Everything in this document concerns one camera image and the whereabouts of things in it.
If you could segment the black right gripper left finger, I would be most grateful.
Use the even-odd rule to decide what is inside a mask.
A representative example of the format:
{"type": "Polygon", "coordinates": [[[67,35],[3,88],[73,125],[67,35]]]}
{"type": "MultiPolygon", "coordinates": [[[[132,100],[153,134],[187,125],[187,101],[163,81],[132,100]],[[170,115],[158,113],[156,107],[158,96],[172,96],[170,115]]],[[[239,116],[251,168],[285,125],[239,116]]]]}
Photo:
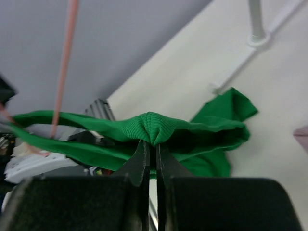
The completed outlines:
{"type": "Polygon", "coordinates": [[[139,141],[133,156],[109,176],[28,178],[0,218],[3,231],[146,231],[150,152],[139,141]]]}

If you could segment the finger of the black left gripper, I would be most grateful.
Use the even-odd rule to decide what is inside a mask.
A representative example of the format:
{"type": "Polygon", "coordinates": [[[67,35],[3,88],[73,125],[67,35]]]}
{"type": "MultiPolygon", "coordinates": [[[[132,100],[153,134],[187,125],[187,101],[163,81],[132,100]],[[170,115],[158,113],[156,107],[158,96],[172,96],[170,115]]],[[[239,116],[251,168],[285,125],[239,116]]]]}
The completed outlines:
{"type": "Polygon", "coordinates": [[[6,103],[13,96],[17,94],[15,88],[13,88],[6,80],[6,78],[1,74],[0,75],[0,102],[6,103]]]}

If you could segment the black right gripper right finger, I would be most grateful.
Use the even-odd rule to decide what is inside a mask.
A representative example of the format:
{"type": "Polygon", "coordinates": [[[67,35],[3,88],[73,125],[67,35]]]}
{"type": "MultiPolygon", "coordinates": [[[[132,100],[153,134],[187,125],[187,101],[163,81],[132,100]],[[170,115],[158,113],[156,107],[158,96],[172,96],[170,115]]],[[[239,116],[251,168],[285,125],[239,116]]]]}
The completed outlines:
{"type": "Polygon", "coordinates": [[[266,178],[197,177],[156,147],[161,231],[300,231],[284,187],[266,178]]]}

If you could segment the green tank top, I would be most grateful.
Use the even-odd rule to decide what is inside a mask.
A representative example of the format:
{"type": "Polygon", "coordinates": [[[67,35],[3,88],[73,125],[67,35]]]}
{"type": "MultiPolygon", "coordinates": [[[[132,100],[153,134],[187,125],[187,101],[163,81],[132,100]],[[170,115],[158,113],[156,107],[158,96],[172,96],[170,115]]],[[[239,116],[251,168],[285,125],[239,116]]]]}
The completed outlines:
{"type": "Polygon", "coordinates": [[[33,124],[50,124],[53,111],[15,115],[9,126],[17,137],[34,147],[65,154],[90,166],[117,171],[132,157],[142,140],[152,147],[164,143],[170,153],[197,176],[229,177],[231,166],[226,152],[249,140],[250,133],[244,122],[257,112],[246,96],[230,88],[204,104],[189,122],[155,112],[121,121],[60,113],[60,125],[94,130],[114,142],[109,147],[54,140],[27,132],[26,128],[33,124]]]}

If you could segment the pink hanger of green top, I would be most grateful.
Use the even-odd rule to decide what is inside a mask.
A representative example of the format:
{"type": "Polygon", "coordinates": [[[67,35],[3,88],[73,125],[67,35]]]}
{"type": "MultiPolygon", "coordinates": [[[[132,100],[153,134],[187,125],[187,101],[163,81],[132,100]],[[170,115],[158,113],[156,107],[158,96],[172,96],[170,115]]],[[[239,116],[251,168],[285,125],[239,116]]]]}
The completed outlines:
{"type": "MultiPolygon", "coordinates": [[[[62,99],[64,94],[64,86],[66,80],[66,74],[68,70],[70,53],[73,44],[73,36],[75,30],[75,24],[77,21],[77,12],[78,12],[78,0],[70,0],[68,2],[68,11],[67,11],[67,19],[65,25],[65,35],[64,35],[64,44],[62,50],[62,59],[61,59],[61,67],[58,78],[58,87],[57,87],[57,95],[56,95],[56,104],[52,117],[52,129],[51,136],[53,137],[57,131],[57,125],[60,117],[60,110],[62,106],[62,99]]],[[[9,113],[5,109],[6,103],[0,103],[0,112],[4,115],[4,117],[12,124],[17,125],[17,122],[9,115],[9,113]]]]}

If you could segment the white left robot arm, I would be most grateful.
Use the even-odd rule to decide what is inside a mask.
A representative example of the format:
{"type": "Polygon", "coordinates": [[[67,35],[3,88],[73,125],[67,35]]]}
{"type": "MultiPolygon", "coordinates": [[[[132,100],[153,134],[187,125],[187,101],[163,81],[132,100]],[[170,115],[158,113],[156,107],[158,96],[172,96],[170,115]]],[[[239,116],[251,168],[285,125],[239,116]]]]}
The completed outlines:
{"type": "MultiPolygon", "coordinates": [[[[6,105],[16,93],[15,89],[0,74],[0,102],[6,105]]],[[[101,99],[96,99],[85,109],[83,114],[98,119],[115,120],[108,102],[101,99]]],[[[79,128],[67,128],[61,135],[60,140],[102,145],[111,144],[109,140],[103,138],[98,133],[79,128]]],[[[31,151],[26,151],[26,146],[23,144],[20,144],[12,151],[14,156],[4,169],[4,179],[14,184],[18,184],[24,178],[32,176],[81,176],[83,174],[99,176],[111,173],[110,170],[85,165],[63,154],[51,153],[47,157],[39,156],[31,153],[31,151]]]]}

